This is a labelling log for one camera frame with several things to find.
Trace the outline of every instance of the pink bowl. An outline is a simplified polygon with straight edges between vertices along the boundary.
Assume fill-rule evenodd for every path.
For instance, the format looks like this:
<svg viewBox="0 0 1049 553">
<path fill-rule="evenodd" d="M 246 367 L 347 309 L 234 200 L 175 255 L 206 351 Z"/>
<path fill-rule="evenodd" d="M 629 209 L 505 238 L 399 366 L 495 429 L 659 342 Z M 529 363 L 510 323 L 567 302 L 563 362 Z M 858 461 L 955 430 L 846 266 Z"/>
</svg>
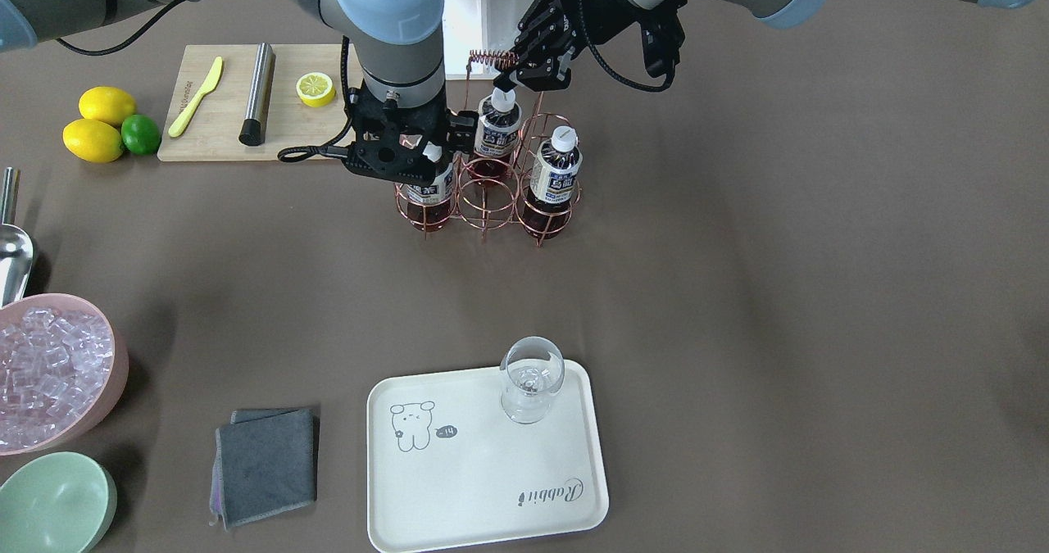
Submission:
<svg viewBox="0 0 1049 553">
<path fill-rule="evenodd" d="M 101 310 L 80 297 L 65 295 L 63 293 L 34 295 L 0 309 L 0 329 L 3 329 L 9 324 L 20 322 L 22 320 L 22 316 L 29 307 L 53 307 L 61 312 L 83 312 L 85 314 L 93 314 L 101 317 L 102 321 L 106 322 L 106 326 L 109 328 L 109 333 L 113 337 L 113 366 L 110 368 L 109 376 L 106 378 L 102 388 L 99 389 L 99 392 L 95 395 L 94 402 L 90 404 L 87 411 L 85 411 L 80 418 L 76 419 L 73 423 L 65 427 L 60 432 L 57 432 L 53 437 L 38 442 L 31 447 L 12 450 L 3 450 L 3 448 L 0 447 L 0 456 L 5 454 L 20 454 L 23 452 L 36 452 L 48 449 L 76 439 L 77 437 L 90 430 L 99 422 L 101 422 L 110 410 L 112 410 L 114 405 L 116 405 L 116 401 L 121 399 L 121 394 L 124 392 L 124 385 L 128 380 L 127 346 L 124 344 L 124 340 L 120 337 L 120 335 L 116 334 L 116 331 L 113 329 L 112 324 L 109 323 L 109 319 L 106 318 L 105 314 L 102 314 Z"/>
</svg>

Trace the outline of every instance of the metal ice scoop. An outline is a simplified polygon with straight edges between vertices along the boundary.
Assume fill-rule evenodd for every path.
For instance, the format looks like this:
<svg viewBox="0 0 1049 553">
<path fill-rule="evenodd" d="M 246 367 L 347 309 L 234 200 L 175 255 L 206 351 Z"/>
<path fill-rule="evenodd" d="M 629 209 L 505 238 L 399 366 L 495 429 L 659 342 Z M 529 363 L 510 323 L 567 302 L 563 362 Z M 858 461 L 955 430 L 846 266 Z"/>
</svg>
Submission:
<svg viewBox="0 0 1049 553">
<path fill-rule="evenodd" d="M 0 306 L 17 301 L 25 295 L 29 271 L 37 253 L 29 234 L 12 224 L 18 200 L 18 175 L 15 168 L 3 171 L 3 191 L 0 192 Z"/>
</svg>

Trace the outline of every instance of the lemon half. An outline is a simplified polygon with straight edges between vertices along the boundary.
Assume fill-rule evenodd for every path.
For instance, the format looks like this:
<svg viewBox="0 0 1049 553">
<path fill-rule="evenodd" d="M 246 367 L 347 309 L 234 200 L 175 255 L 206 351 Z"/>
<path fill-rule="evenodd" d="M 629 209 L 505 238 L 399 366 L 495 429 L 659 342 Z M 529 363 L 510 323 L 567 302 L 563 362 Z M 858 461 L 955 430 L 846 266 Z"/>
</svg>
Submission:
<svg viewBox="0 0 1049 553">
<path fill-rule="evenodd" d="M 312 71 L 295 84 L 299 100 L 307 107 L 323 107 L 335 100 L 335 87 L 331 78 L 320 71 Z"/>
</svg>

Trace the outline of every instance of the yellow plastic knife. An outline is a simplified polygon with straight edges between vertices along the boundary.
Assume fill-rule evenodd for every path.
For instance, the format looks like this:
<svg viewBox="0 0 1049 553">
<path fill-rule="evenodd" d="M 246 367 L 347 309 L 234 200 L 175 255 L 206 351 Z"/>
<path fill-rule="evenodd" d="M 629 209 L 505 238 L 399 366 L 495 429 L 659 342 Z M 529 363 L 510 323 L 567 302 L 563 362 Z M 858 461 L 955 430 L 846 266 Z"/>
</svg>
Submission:
<svg viewBox="0 0 1049 553">
<path fill-rule="evenodd" d="M 186 105 L 183 112 L 178 113 L 175 118 L 174 123 L 168 129 L 168 135 L 172 137 L 177 137 L 186 131 L 186 127 L 190 124 L 190 120 L 193 119 L 193 113 L 196 112 L 197 106 L 200 105 L 200 101 L 204 100 L 205 95 L 214 91 L 215 87 L 218 86 L 218 79 L 222 78 L 222 58 L 215 58 L 214 63 L 211 64 L 210 70 L 208 70 L 208 78 L 204 79 L 204 83 L 197 89 L 196 94 L 193 94 L 193 99 L 190 100 L 190 104 Z"/>
</svg>

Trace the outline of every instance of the clear glass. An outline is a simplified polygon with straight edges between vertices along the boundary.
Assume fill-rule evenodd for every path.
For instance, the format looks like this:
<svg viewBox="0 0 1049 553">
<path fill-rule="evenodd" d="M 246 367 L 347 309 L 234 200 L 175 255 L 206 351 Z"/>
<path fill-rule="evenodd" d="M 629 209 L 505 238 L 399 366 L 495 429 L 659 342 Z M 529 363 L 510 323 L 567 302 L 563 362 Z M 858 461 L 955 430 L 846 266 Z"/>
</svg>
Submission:
<svg viewBox="0 0 1049 553">
<path fill-rule="evenodd" d="M 550 411 L 564 382 L 564 358 L 538 336 L 518 340 L 499 365 L 502 410 L 518 424 L 534 424 Z"/>
</svg>

